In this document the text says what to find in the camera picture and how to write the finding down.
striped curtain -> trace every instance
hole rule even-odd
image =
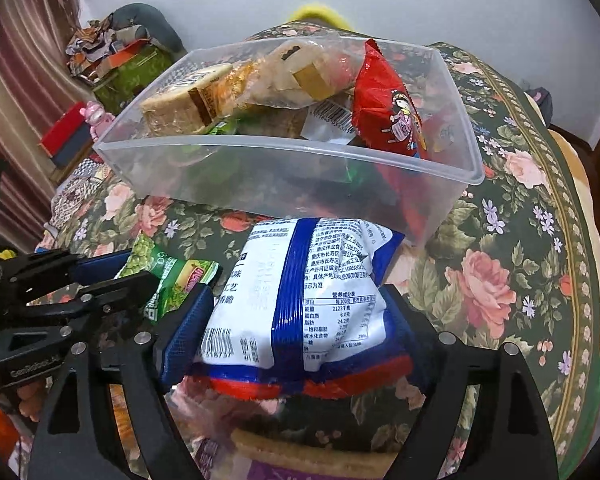
[[[0,0],[0,236],[32,251],[50,217],[53,164],[41,137],[89,92],[69,78],[64,48],[78,0]]]

transparent plastic bin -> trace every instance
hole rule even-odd
[[[368,38],[342,38],[364,55]],[[360,218],[421,245],[468,184],[484,178],[470,119],[440,53],[396,41],[378,45],[424,121],[430,160],[356,146],[261,136],[148,137],[139,104],[186,73],[254,59],[288,38],[194,50],[147,87],[95,149],[139,196],[206,203],[273,217]]]

pink bear toy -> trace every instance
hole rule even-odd
[[[89,101],[86,108],[80,108],[80,114],[85,122],[91,125],[90,134],[93,142],[96,142],[116,120],[115,115],[104,111],[104,106],[97,101]]]

green package inside box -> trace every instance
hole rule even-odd
[[[107,112],[118,115],[171,65],[171,56],[167,52],[147,45],[129,61],[109,72],[93,93]]]

tablecloth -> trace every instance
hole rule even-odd
[[[293,23],[254,38],[317,33],[317,25]],[[508,340],[520,347],[549,416],[560,476],[566,478],[586,452],[600,403],[597,233],[563,152],[520,88],[457,47],[434,47],[466,105],[486,179],[459,197],[425,248],[401,245],[386,281],[438,330],[475,346],[497,348]],[[140,200],[113,172],[106,173],[55,246],[95,256],[130,247],[142,231],[173,256],[218,261],[224,268],[214,289],[218,294],[250,228],[262,218],[170,198]],[[53,298],[71,293],[69,288]],[[116,343],[119,326],[113,322],[100,334],[101,347]],[[476,398],[469,387],[446,474],[456,470],[464,453]],[[391,454],[404,442],[423,400],[401,378],[347,399],[281,399],[269,405],[270,416],[242,426],[272,442]]]

